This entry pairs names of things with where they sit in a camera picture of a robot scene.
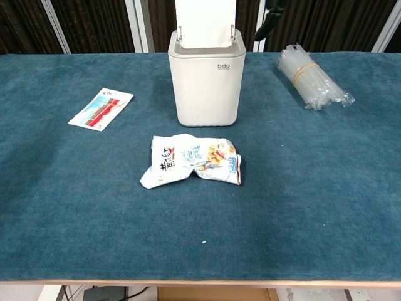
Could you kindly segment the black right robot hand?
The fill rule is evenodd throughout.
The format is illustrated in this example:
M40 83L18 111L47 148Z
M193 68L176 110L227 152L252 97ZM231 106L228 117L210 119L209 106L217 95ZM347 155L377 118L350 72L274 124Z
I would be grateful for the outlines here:
M260 42L263 39L267 38L272 33L274 28L278 25L279 20L283 15L287 4L288 4L287 0L265 1L264 9L267 10L268 12L265 16L262 25L254 35L255 41Z

